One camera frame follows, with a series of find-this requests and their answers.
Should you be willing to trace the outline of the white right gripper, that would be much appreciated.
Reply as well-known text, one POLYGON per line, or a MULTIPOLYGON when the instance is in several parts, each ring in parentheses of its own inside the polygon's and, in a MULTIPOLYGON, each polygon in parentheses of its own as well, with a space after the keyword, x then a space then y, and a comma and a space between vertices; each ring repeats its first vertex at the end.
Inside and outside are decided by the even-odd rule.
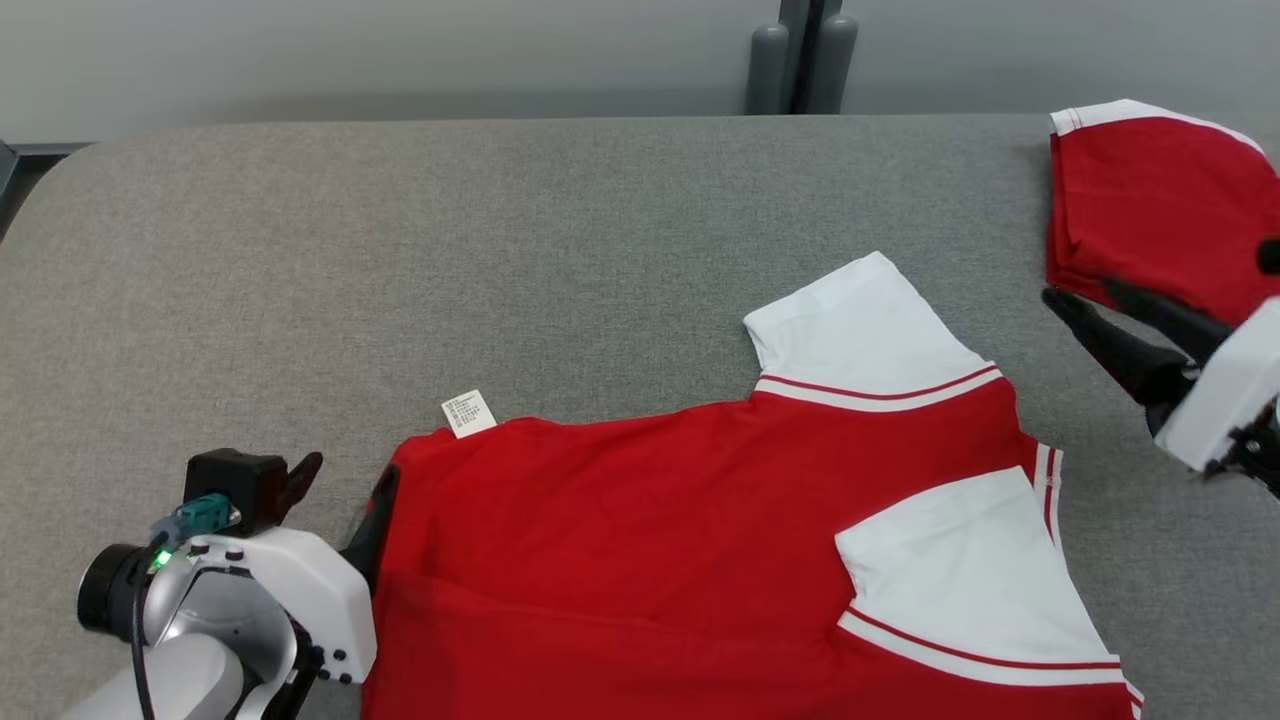
POLYGON ((1234 332, 1174 299, 1123 281, 1101 281, 1112 306, 1157 331, 1192 361, 1107 320, 1092 302, 1043 288, 1043 305, 1142 407, 1175 405, 1155 443, 1206 475, 1280 477, 1280 299, 1267 299, 1234 332))

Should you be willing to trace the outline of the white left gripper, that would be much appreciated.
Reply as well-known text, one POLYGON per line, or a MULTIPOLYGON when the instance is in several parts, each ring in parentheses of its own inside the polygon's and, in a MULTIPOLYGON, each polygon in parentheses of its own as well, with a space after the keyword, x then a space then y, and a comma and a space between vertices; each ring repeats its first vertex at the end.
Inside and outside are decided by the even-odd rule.
MULTIPOLYGON (((288 510, 308 493, 324 457, 310 452, 289 470, 288 510)), ((340 555, 315 534, 273 528, 251 538, 198 536, 187 562, 186 633, 227 646, 259 680, 279 691, 305 666, 364 683, 378 657, 376 592, 401 483, 387 465, 340 555)))

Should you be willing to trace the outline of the red shorts white trim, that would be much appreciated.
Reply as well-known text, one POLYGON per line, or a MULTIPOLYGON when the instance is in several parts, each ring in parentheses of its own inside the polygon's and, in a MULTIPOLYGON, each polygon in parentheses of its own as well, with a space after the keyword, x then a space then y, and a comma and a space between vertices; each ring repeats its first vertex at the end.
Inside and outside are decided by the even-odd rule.
POLYGON ((1048 284, 1107 304, 1121 281, 1229 325, 1280 296, 1256 261, 1280 240, 1280 173, 1252 138, 1130 99, 1050 120, 1048 284))

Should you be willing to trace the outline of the red shirt white sleeves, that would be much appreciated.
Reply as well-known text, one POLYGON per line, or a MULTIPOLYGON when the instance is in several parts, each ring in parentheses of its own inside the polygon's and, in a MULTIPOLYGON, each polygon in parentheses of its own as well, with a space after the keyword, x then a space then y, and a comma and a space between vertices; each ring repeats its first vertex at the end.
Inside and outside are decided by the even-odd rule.
POLYGON ((746 398, 398 447, 361 720, 1140 720, 1000 369, 879 252, 744 323, 746 398))

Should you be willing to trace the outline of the grey metal frame post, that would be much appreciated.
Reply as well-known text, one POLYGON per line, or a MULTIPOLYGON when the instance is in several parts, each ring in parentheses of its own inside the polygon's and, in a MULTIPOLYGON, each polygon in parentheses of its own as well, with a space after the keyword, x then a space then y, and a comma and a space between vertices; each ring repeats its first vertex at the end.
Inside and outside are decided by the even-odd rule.
POLYGON ((844 0, 780 0, 751 35, 744 113, 840 114, 858 31, 844 0))

